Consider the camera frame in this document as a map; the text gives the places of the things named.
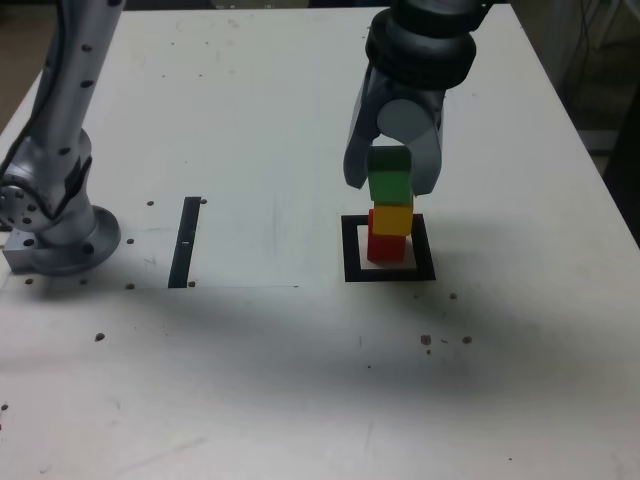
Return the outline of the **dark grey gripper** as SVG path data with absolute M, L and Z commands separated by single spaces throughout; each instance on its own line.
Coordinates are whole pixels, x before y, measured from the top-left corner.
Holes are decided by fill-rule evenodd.
M 356 189 L 363 187 L 368 173 L 368 151 L 381 132 L 409 150 L 413 194 L 430 194 L 442 168 L 442 134 L 438 114 L 442 113 L 446 91 L 410 88 L 380 74 L 379 81 L 395 98 L 381 108 L 384 86 L 376 80 L 375 69 L 368 64 L 355 103 L 343 158 L 345 182 Z

